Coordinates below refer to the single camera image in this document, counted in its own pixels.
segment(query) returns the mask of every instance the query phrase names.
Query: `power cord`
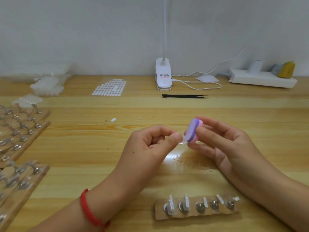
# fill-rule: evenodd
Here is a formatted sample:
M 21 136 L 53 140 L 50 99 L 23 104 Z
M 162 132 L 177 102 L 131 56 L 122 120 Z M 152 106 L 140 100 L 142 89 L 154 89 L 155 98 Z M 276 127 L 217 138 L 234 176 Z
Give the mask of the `power cord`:
M 202 81 L 182 81 L 182 80 L 177 80 L 177 79 L 174 79 L 173 78 L 173 76 L 181 76 L 181 77 L 186 77 L 186 76 L 191 76 L 191 75 L 193 75 L 193 74 L 195 74 L 195 73 L 201 73 L 201 74 L 209 74 L 209 73 L 211 73 L 211 72 L 213 72 L 216 68 L 217 68 L 217 66 L 220 64 L 220 63 L 222 63 L 222 62 L 226 62 L 226 61 L 230 61 L 230 60 L 233 60 L 233 59 L 235 59 L 235 58 L 237 58 L 244 50 L 245 50 L 245 48 L 248 46 L 248 45 L 251 45 L 251 44 L 257 44 L 257 45 L 259 45 L 259 46 L 261 46 L 261 44 L 260 43 L 256 43 L 256 42 L 251 42 L 251 43 L 249 43 L 249 44 L 247 44 L 247 45 L 245 45 L 244 47 L 243 47 L 243 49 L 234 57 L 234 58 L 231 58 L 231 59 L 226 59 L 226 60 L 222 60 L 222 61 L 220 61 L 220 62 L 218 62 L 217 64 L 216 64 L 216 66 L 210 71 L 210 72 L 194 72 L 194 73 L 191 73 L 191 74 L 189 74 L 189 75 L 185 75 L 185 76 L 182 76 L 182 75 L 172 75 L 172 81 L 179 81 L 179 82 L 182 82 L 182 83 L 184 83 L 185 85 L 187 85 L 188 87 L 190 87 L 191 89 L 194 89 L 194 90 L 206 90 L 206 89 L 220 89 L 221 87 L 222 87 L 222 85 L 220 85 L 219 83 L 216 83 L 216 82 L 202 82 Z M 197 88 L 193 88 L 193 87 L 191 87 L 190 85 L 188 85 L 187 83 L 213 83 L 213 84 L 216 84 L 216 85 L 219 85 L 219 87 L 210 87 L 210 88 L 202 88 L 202 89 L 197 89 Z

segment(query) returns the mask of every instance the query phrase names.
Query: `red string bracelet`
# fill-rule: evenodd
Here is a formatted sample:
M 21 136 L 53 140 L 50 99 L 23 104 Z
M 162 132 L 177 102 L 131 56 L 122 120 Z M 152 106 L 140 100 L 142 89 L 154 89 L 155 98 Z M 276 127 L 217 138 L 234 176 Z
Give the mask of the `red string bracelet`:
M 79 199 L 80 199 L 80 205 L 82 207 L 82 211 L 84 216 L 87 218 L 87 220 L 93 224 L 96 227 L 103 227 L 103 231 L 105 231 L 105 229 L 107 229 L 110 224 L 111 221 L 108 221 L 105 225 L 98 219 L 95 217 L 95 215 L 93 215 L 93 213 L 91 212 L 89 205 L 87 203 L 87 199 L 86 199 L 86 192 L 89 191 L 89 189 L 85 189 L 83 191 L 83 193 L 80 195 Z

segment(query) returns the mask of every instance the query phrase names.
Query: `wooden desk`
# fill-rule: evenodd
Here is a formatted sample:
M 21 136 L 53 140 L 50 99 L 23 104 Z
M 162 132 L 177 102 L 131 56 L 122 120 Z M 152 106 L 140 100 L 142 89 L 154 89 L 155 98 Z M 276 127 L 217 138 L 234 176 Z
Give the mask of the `wooden desk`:
M 122 78 L 120 97 L 91 96 L 102 80 Z M 195 115 L 224 120 L 245 130 L 261 152 L 287 175 L 309 184 L 309 78 L 293 89 L 231 84 L 202 92 L 209 99 L 162 98 L 153 77 L 75 76 L 60 97 L 45 98 L 40 107 L 52 110 L 51 125 L 18 160 L 39 160 L 51 169 L 20 211 L 8 231 L 25 231 L 56 212 L 85 188 L 104 179 L 115 167 L 130 133 L 154 124 L 183 132 Z M 0 104 L 31 93 L 28 84 L 0 80 Z M 176 82 L 165 93 L 197 91 Z M 189 165 L 179 174 L 174 156 L 184 156 L 214 168 Z M 241 198 L 238 215 L 210 216 L 156 222 L 155 199 L 233 192 Z M 239 193 L 205 157 L 179 145 L 159 173 L 113 220 L 108 231 L 291 231 L 272 214 Z

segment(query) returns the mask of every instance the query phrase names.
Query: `tweezers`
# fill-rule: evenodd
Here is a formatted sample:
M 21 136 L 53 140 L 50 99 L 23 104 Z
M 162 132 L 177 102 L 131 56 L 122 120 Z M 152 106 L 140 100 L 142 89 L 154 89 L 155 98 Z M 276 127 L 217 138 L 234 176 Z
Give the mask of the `tweezers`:
M 203 97 L 207 95 L 202 94 L 162 94 L 162 97 L 164 98 L 208 98 Z

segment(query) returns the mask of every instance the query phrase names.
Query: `pink and purple eraser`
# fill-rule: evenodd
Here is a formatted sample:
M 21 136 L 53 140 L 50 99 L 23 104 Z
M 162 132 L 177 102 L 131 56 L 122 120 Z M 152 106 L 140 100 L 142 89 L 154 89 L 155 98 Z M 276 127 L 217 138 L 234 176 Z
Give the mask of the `pink and purple eraser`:
M 197 127 L 200 127 L 202 125 L 203 125 L 203 121 L 201 121 L 197 118 L 194 118 L 190 122 L 187 133 L 185 135 L 185 139 L 186 139 L 187 142 L 195 143 L 197 141 L 196 129 L 197 129 Z

